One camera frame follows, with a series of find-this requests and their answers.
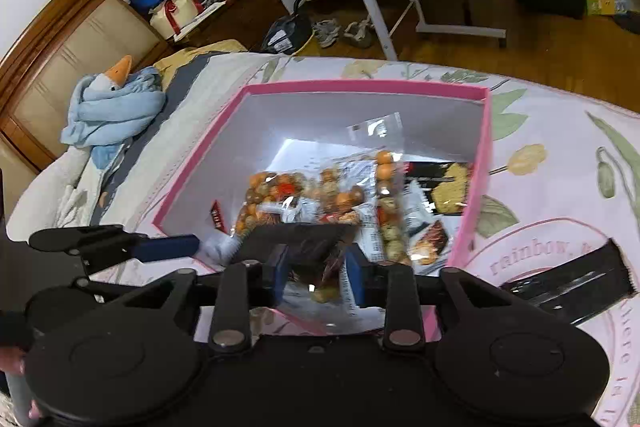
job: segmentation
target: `wooden headboard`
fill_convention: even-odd
[[[5,189],[12,178],[28,177],[27,171],[33,177],[65,151],[58,139],[71,92],[82,76],[105,71],[126,54],[134,57],[138,70],[171,52],[122,0],[51,0],[0,61],[0,168]],[[14,164],[21,162],[23,172],[6,172],[4,156]]]

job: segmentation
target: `plastic snack bag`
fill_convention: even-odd
[[[389,259],[409,263],[399,198],[403,149],[398,113],[352,125],[319,144],[319,156],[328,165],[320,176],[320,221],[344,219],[348,213],[354,224],[358,223],[356,216],[360,223],[367,223],[356,242],[373,262]],[[328,152],[335,150],[351,154],[331,158]]]
[[[317,203],[308,196],[315,189],[316,181],[302,172],[253,174],[232,235],[242,236],[260,223],[312,222]]]
[[[458,162],[404,163],[404,225],[414,271],[437,275],[446,265],[466,207],[472,165]]]

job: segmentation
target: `wooden floor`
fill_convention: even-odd
[[[462,23],[460,0],[422,0],[427,22]],[[387,24],[406,7],[406,0],[379,0]],[[346,26],[366,16],[361,0],[309,3],[312,19],[335,17]],[[505,28],[508,45],[495,39],[424,36],[415,33],[415,12],[394,35],[400,60],[455,66],[532,80],[592,96],[640,112],[640,36],[619,28],[607,17],[533,14],[515,0],[473,0],[474,24]],[[310,55],[385,58],[376,42],[359,50],[344,42]]]

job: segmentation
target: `wooden bed frame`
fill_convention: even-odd
[[[0,139],[36,171],[52,163],[57,155],[20,122],[16,107],[55,53],[104,1],[51,0],[0,61]],[[173,52],[142,16],[122,0],[117,1],[132,17],[144,22],[157,38],[157,43],[134,64],[134,70],[152,65]]]

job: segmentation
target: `pink box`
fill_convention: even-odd
[[[310,142],[396,111],[402,120],[405,155],[474,163],[467,207],[448,262],[464,266],[488,181],[492,144],[490,92],[479,86],[407,80],[246,86],[193,150],[153,224],[166,235],[194,233],[203,245],[198,258],[223,265],[228,260],[228,236],[215,229],[210,218],[214,201],[230,228],[251,174],[305,168]],[[289,150],[283,154],[285,146]]]

